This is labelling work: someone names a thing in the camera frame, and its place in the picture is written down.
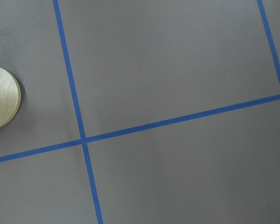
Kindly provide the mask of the wooden cup tree stand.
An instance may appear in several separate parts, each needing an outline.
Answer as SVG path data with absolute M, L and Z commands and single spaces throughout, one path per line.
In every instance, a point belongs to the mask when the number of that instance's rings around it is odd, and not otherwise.
M 17 114 L 21 104 L 21 89 L 16 78 L 0 67 L 0 128 Z

